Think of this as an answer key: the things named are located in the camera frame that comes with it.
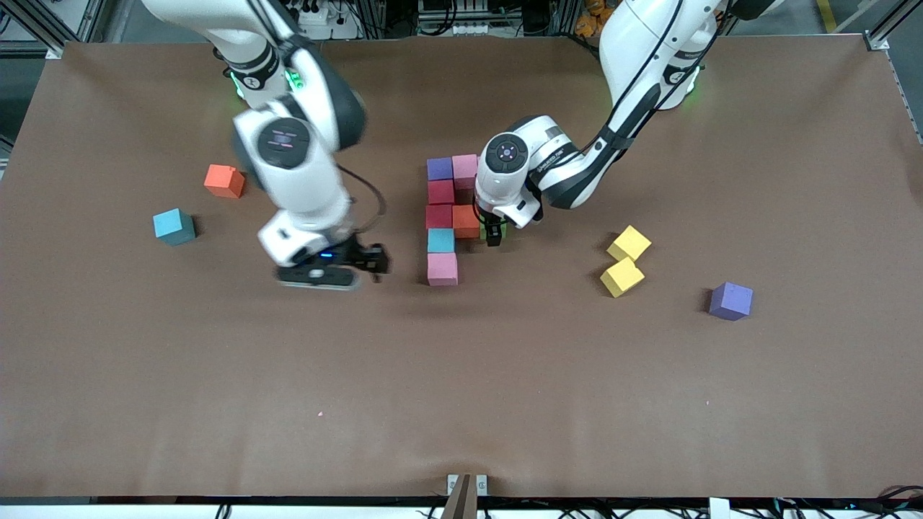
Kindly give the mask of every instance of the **pink cube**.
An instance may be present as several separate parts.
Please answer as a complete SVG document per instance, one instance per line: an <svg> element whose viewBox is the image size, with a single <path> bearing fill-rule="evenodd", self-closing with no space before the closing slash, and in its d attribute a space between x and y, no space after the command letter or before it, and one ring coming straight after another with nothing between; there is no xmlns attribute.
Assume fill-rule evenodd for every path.
<svg viewBox="0 0 923 519"><path fill-rule="evenodd" d="M427 205L426 206L426 228L427 229L451 229L452 228L452 206Z"/></svg>
<svg viewBox="0 0 923 519"><path fill-rule="evenodd" d="M426 187L429 191L429 205L455 203L455 189L451 180L430 180Z"/></svg>
<svg viewBox="0 0 923 519"><path fill-rule="evenodd" d="M452 178L456 189L474 189L477 176L477 155L455 155L452 157Z"/></svg>
<svg viewBox="0 0 923 519"><path fill-rule="evenodd" d="M426 255L426 279L430 286L455 286L459 283L459 262L454 252Z"/></svg>

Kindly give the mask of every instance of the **yellow cube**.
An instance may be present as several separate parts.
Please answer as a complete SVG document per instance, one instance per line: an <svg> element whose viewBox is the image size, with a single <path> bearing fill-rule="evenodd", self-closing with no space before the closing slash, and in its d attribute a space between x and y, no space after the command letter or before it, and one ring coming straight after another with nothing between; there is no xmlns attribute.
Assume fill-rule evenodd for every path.
<svg viewBox="0 0 923 519"><path fill-rule="evenodd" d="M622 261L625 258L631 258L634 261L638 260L638 257L642 252L647 250L651 246L651 240L647 239L638 232L638 229L635 229L629 225L625 232L618 235L616 241L612 242L612 245L609 246L605 251L609 253L616 260Z"/></svg>
<svg viewBox="0 0 923 519"><path fill-rule="evenodd" d="M612 293L612 297L619 297L640 283L644 279L644 274L638 270L634 261L624 259L606 269L600 279L603 280L605 288Z"/></svg>

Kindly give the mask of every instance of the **orange cube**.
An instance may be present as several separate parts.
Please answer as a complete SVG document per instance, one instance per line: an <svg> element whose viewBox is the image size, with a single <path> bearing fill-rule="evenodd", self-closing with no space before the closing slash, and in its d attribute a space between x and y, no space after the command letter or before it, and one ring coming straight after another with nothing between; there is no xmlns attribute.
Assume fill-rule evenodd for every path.
<svg viewBox="0 0 923 519"><path fill-rule="evenodd" d="M455 229L456 238L481 237L481 223L471 204L452 206L452 228Z"/></svg>
<svg viewBox="0 0 923 519"><path fill-rule="evenodd" d="M205 175L205 187L216 197L239 199L244 191L244 176L233 166L212 164Z"/></svg>

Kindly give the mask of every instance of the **blue cube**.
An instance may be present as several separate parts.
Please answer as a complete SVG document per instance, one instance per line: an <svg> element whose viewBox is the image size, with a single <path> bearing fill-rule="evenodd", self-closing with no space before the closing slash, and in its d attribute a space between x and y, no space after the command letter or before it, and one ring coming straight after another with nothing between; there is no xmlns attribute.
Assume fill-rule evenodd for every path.
<svg viewBox="0 0 923 519"><path fill-rule="evenodd" d="M163 243L175 246L196 239L192 217L173 209L154 215L154 235Z"/></svg>
<svg viewBox="0 0 923 519"><path fill-rule="evenodd" d="M426 159L426 180L451 180L452 159Z"/></svg>
<svg viewBox="0 0 923 519"><path fill-rule="evenodd" d="M733 283L722 283L712 291L708 313L726 320L738 320L749 315L753 289Z"/></svg>
<svg viewBox="0 0 923 519"><path fill-rule="evenodd" d="M426 252L455 252L455 231L452 229L429 229Z"/></svg>

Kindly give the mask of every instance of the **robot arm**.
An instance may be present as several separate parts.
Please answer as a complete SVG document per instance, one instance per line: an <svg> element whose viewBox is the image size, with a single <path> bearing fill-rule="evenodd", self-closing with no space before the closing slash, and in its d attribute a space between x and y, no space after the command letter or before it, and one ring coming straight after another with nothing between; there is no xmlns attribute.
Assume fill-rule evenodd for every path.
<svg viewBox="0 0 923 519"><path fill-rule="evenodd" d="M350 289L358 278L345 267L378 281L389 270L388 255L380 244L359 244L352 202L331 155L361 138L365 109L307 39L290 36L280 53L305 87L234 118L241 162L279 207L259 241L285 284Z"/></svg>
<svg viewBox="0 0 923 519"><path fill-rule="evenodd" d="M276 0L144 2L158 18L214 43L243 86L252 108L234 118L234 146L279 207L258 237L279 265L280 281L349 289L358 278L348 267L377 281L389 270L388 255L380 244L360 245L332 157L362 137L366 111L358 95ZM303 88L289 91L286 68L298 73Z"/></svg>
<svg viewBox="0 0 923 519"><path fill-rule="evenodd" d="M626 0L605 24L600 63L612 96L602 129L582 150L547 116L527 117L487 142L475 187L475 208L488 245L499 226L522 228L543 218L541 197L574 209L595 191L657 110L678 105L692 90L701 58L717 33L717 0ZM766 0L762 11L771 6Z"/></svg>

